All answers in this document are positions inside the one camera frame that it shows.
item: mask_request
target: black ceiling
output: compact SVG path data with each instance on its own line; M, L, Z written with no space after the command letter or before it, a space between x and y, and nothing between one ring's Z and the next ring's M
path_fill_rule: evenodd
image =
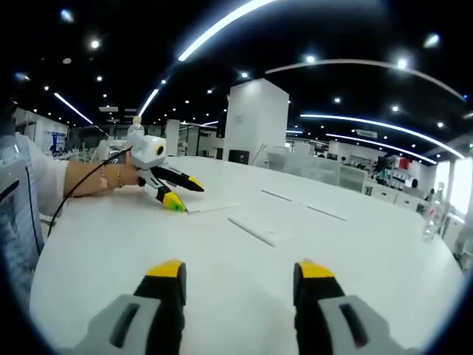
M383 143L427 152L433 145L388 129L353 123L310 120L301 113L346 115L404 126L441 141L468 132L463 116L471 104L422 78L381 67L353 64L304 67L266 75L276 67L318 59L354 58L396 63L444 82L462 95L473 94L470 39L466 4L459 1L278 0L216 34L186 62L179 54L212 24L249 0L225 1L15 1L4 13L9 65L5 68L11 95L20 107L63 117L71 125L87 125L54 96L59 92L85 116L106 124L108 113L99 106L119 107L114 118L129 121L125 109L139 109L149 93L160 92L143 115L144 124L167 118L225 125L227 94L250 78L266 78L290 94L290 128L302 136L324 132L349 135L351 129L378 132ZM72 24L61 20L61 9L74 15ZM428 34L440 35L440 46L425 49ZM88 47L97 37L101 46ZM71 58L71 64L63 64ZM15 72L30 81L16 82ZM103 76L102 82L96 77ZM168 82L165 86L161 80ZM48 92L43 87L48 85ZM340 97L342 102L334 104ZM390 107L397 104L398 112ZM438 129L437 122L445 127Z

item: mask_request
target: human arm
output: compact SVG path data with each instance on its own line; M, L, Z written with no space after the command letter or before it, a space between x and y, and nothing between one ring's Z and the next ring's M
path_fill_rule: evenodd
M38 191L38 209L46 215L54 214L64 196L97 164L55 160L45 155L28 139L33 175ZM97 195L108 189L119 187L118 172L123 185L137 185L138 175L132 166L114 165L104 167L108 187L101 180L101 169L88 177L73 193L73 196Z

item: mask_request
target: red object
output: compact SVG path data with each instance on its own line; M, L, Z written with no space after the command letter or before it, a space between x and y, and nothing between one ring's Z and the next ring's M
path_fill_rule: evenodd
M410 160L406 158L399 159L399 168L407 170L409 167Z

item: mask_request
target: white sleeve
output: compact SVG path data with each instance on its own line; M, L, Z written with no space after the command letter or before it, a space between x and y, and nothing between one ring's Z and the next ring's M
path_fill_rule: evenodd
M69 161L48 157L30 139L29 145L38 190L38 209L40 213L52 216L64 197L64 183Z

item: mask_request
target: white desk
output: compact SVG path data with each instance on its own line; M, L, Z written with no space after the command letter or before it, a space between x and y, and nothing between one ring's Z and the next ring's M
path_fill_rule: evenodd
M53 346L75 345L101 309L132 294L149 268L175 257L188 270L182 355L297 354L293 264L304 257L330 268L345 293L385 317L406 347L428 341L456 303L463 276L442 240L421 240L423 222L415 213L271 170L198 157L169 163L206 189L175 189L185 203L239 205L178 214L139 188L72 201L43 250L30 301ZM293 239L276 248L257 240L227 221L241 211L271 215Z

